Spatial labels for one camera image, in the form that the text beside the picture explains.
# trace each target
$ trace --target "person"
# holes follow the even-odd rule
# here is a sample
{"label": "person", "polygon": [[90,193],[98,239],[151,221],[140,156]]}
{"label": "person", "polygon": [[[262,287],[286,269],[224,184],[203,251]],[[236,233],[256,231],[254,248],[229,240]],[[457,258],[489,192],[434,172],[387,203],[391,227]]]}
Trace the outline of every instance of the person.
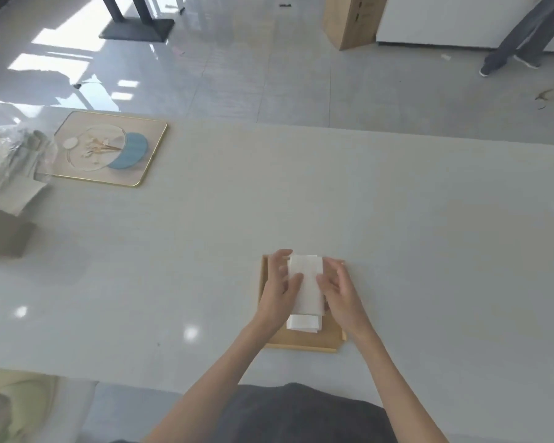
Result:
{"label": "person", "polygon": [[505,37],[499,47],[488,54],[484,59],[484,65],[480,68],[480,75],[487,77],[503,67],[511,56],[525,66],[537,70],[542,65],[540,61],[542,52],[553,37],[554,0],[540,0]]}
{"label": "person", "polygon": [[251,322],[143,443],[448,443],[371,326],[344,263],[332,258],[324,262],[337,275],[318,275],[316,282],[335,320],[365,359],[383,408],[299,384],[238,385],[293,310],[303,275],[287,279],[281,262],[291,252],[282,249],[270,256],[269,276]]}

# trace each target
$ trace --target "hand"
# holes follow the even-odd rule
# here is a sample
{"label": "hand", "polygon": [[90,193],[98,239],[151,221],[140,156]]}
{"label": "hand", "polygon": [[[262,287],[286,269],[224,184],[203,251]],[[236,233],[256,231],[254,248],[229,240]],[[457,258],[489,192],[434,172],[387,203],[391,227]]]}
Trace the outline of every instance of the hand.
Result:
{"label": "hand", "polygon": [[287,321],[302,285],[303,274],[296,273],[288,280],[287,265],[282,265],[284,257],[291,253],[291,250],[281,249],[269,256],[269,278],[253,319],[262,331],[270,334],[267,339],[273,337]]}
{"label": "hand", "polygon": [[316,276],[320,291],[326,297],[334,320],[345,332],[351,334],[353,339],[373,332],[369,317],[363,309],[347,268],[341,261],[333,258],[325,257],[324,262],[337,272],[333,279],[329,279],[324,273]]}

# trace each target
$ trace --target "gray trousers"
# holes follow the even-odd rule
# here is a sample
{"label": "gray trousers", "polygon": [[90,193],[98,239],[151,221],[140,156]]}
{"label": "gray trousers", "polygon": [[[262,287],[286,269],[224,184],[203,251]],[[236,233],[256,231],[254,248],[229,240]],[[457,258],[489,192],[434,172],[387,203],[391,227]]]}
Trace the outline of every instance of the gray trousers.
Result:
{"label": "gray trousers", "polygon": [[539,60],[544,48],[554,37],[554,0],[541,0],[505,37],[499,47],[484,59],[491,70],[505,65],[507,58],[517,55],[528,62]]}

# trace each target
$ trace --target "person's leg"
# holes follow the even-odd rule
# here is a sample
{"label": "person's leg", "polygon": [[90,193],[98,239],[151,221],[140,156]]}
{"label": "person's leg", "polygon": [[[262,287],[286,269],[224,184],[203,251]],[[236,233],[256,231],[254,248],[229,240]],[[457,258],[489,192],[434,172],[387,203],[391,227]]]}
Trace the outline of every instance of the person's leg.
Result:
{"label": "person's leg", "polygon": [[541,0],[505,37],[499,47],[484,59],[480,74],[488,75],[507,63],[507,59],[526,38],[554,11],[554,0]]}
{"label": "person's leg", "polygon": [[548,15],[537,30],[533,33],[531,39],[523,44],[516,57],[523,61],[527,66],[539,68],[541,65],[540,58],[544,48],[550,43],[554,37],[554,11]]}

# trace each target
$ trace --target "gray tile floor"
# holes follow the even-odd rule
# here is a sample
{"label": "gray tile floor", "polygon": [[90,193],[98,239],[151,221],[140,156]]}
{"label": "gray tile floor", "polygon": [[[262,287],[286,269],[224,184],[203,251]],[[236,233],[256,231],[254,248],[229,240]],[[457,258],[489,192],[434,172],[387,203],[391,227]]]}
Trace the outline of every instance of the gray tile floor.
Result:
{"label": "gray tile floor", "polygon": [[[117,1],[132,12],[130,0]],[[156,16],[177,21],[166,44],[98,39],[109,21],[101,0],[14,0],[4,8],[0,124],[63,106],[554,144],[554,55],[538,71],[511,62],[483,79],[479,51],[336,51],[320,28],[324,0],[149,3]],[[535,100],[548,89],[547,103]],[[138,440],[176,398],[99,385],[78,443]]]}

